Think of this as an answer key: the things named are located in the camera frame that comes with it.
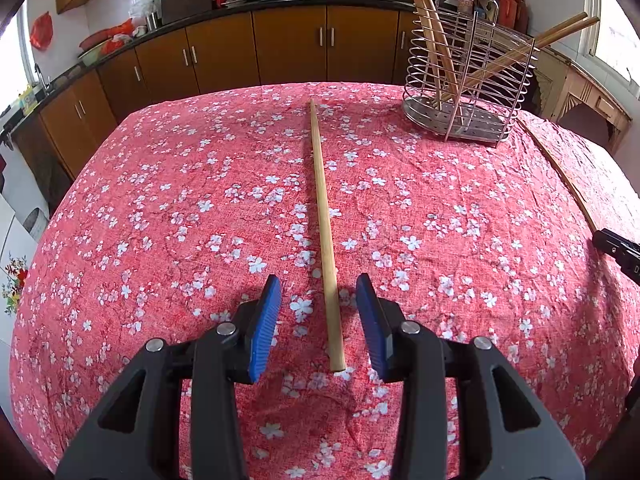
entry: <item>stainless steel utensil holder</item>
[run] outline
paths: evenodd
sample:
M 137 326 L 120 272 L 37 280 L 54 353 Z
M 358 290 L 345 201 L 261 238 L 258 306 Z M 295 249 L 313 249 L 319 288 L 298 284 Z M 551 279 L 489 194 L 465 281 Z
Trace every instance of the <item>stainless steel utensil holder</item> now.
M 402 110 L 414 123 L 444 136 L 490 142 L 506 140 L 532 77 L 534 39 L 458 12 L 438 10 L 451 53 L 458 92 L 449 87 L 444 54 L 431 45 L 433 27 L 416 12 Z M 518 62 L 492 64 L 517 50 Z

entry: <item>plastic bag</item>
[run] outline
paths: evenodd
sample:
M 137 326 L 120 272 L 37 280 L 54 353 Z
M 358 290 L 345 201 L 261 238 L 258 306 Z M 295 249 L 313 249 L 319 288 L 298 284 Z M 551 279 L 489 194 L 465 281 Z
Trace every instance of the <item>plastic bag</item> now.
M 38 16 L 33 22 L 31 27 L 31 33 L 29 35 L 29 41 L 31 46 L 41 52 L 48 49 L 53 38 L 53 21 L 49 15 L 49 11 Z

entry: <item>red floral tablecloth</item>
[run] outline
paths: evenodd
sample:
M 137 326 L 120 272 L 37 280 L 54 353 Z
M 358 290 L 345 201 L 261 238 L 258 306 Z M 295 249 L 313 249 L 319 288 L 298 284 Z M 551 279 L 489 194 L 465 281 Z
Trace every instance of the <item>red floral tablecloth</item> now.
M 328 371 L 308 100 L 319 104 L 348 368 Z M 53 216 L 14 331 L 14 415 L 52 469 L 149 338 L 200 336 L 257 297 L 283 304 L 268 370 L 238 388 L 249 472 L 388 476 L 401 386 L 370 368 L 359 273 L 439 336 L 485 335 L 588 459 L 621 413 L 639 289 L 590 246 L 557 173 L 516 126 L 497 149 L 441 142 L 406 120 L 401 89 L 296 84 L 141 110 L 89 162 Z M 640 201 L 601 148 L 520 117 L 596 222 L 637 238 Z M 189 385 L 181 432 L 188 458 Z M 458 444 L 450 398 L 450 453 Z

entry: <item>faucet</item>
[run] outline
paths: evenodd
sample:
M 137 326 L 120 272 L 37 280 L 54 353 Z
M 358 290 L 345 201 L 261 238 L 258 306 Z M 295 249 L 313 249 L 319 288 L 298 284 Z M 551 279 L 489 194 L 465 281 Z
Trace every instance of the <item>faucet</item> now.
M 47 95 L 49 94 L 49 86 L 44 82 L 44 77 L 42 76 L 42 70 L 40 70 L 40 67 L 38 66 L 37 63 L 34 63 L 33 65 L 36 74 L 38 75 L 38 83 L 40 83 L 40 86 L 42 86 L 42 90 L 44 91 L 44 94 Z

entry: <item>black countertop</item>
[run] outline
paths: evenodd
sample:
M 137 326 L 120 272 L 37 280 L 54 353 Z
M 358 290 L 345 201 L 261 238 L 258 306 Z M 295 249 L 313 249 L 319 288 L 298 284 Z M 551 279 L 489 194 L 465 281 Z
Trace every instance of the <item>black countertop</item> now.
M 177 22 L 169 23 L 168 25 L 163 25 L 159 27 L 157 30 L 145 34 L 140 38 L 134 38 L 133 41 L 127 43 L 125 46 L 120 49 L 112 52 L 108 56 L 105 56 L 99 59 L 97 62 L 92 64 L 89 67 L 82 67 L 79 71 L 77 69 L 78 66 L 71 67 L 68 71 L 66 71 L 62 76 L 66 76 L 66 81 L 58 86 L 55 90 L 52 90 L 42 101 L 38 103 L 38 105 L 27 115 L 23 120 L 21 120 L 15 128 L 10 132 L 10 135 L 13 136 L 20 126 L 25 124 L 27 121 L 32 120 L 37 112 L 42 110 L 48 103 L 50 103 L 53 99 L 55 99 L 61 92 L 65 91 L 69 88 L 75 81 L 80 79 L 83 75 L 87 74 L 91 70 L 99 67 L 100 65 L 108 62 L 110 59 L 122 54 L 124 51 L 129 50 L 130 48 L 135 48 L 139 44 L 145 43 L 145 41 L 152 40 L 153 38 L 157 38 L 158 36 L 162 36 L 168 32 L 173 30 L 177 30 L 179 28 L 187 27 L 188 25 L 193 25 L 194 23 L 205 22 L 207 20 L 213 20 L 215 18 L 221 18 L 222 16 L 229 16 L 230 14 L 237 14 L 238 12 L 250 12 L 251 10 L 263 10 L 263 9 L 274 9 L 277 7 L 293 7 L 293 6 L 316 6 L 316 5 L 338 5 L 338 6 L 355 6 L 355 7 L 375 7 L 377 9 L 389 9 L 389 10 L 404 10 L 411 12 L 414 10 L 413 0 L 246 0 L 244 3 L 236 6 L 231 6 L 229 8 L 223 9 L 214 9 L 209 12 L 204 12 L 202 14 L 197 14 L 196 16 L 190 16 L 183 20 L 178 20 Z M 69 72 L 73 71 L 74 74 L 72 76 L 68 76 Z

